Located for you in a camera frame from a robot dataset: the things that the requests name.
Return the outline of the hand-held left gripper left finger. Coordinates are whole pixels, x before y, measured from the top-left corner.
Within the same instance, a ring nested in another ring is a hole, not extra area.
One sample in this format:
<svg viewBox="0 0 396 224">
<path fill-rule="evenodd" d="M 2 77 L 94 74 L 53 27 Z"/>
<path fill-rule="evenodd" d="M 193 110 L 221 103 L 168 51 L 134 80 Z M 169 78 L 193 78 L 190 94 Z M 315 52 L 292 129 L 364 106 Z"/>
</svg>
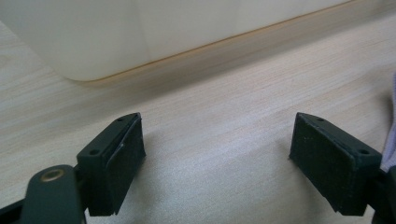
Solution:
<svg viewBox="0 0 396 224">
<path fill-rule="evenodd" d="M 146 157 L 141 115 L 115 119 L 77 155 L 86 183 L 82 195 L 92 217 L 117 214 Z"/>
</svg>

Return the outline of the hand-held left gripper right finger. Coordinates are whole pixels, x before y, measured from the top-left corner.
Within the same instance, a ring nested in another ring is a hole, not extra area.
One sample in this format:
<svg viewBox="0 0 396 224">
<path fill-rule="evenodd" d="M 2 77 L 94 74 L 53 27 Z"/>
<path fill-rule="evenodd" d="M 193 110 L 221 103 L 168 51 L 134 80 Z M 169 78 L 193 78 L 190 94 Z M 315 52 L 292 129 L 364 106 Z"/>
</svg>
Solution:
<svg viewBox="0 0 396 224">
<path fill-rule="evenodd" d="M 364 214 L 365 187 L 379 171 L 379 152 L 326 119 L 299 112 L 290 159 L 334 211 L 344 216 Z"/>
</svg>

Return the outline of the lilac sock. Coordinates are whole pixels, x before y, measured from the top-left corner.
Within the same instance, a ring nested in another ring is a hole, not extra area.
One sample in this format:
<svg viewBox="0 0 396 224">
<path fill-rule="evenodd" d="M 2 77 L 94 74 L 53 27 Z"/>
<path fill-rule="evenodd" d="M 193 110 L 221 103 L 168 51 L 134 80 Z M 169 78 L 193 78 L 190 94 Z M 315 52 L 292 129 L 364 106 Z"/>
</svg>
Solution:
<svg viewBox="0 0 396 224">
<path fill-rule="evenodd" d="M 386 173 L 396 165 L 396 73 L 393 75 L 392 82 L 392 124 L 382 153 L 380 166 L 381 170 Z"/>
</svg>

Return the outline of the cream divided storage box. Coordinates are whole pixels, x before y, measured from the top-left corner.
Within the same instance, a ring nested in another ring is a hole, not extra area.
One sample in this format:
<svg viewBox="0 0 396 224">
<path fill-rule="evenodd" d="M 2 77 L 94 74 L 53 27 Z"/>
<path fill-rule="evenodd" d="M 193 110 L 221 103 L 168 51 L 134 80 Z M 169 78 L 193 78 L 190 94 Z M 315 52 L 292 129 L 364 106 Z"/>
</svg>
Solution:
<svg viewBox="0 0 396 224">
<path fill-rule="evenodd" d="M 62 77 L 96 80 L 349 0 L 0 0 L 0 21 Z"/>
</svg>

